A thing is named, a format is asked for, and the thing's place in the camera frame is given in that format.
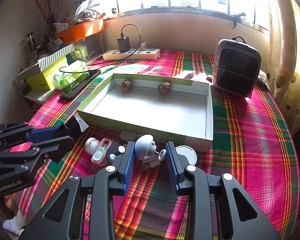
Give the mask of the person's hand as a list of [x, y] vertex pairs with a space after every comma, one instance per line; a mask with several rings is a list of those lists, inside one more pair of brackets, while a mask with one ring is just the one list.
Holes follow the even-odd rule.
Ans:
[[9, 194], [4, 197], [4, 203], [8, 209], [12, 209], [13, 199], [15, 194]]

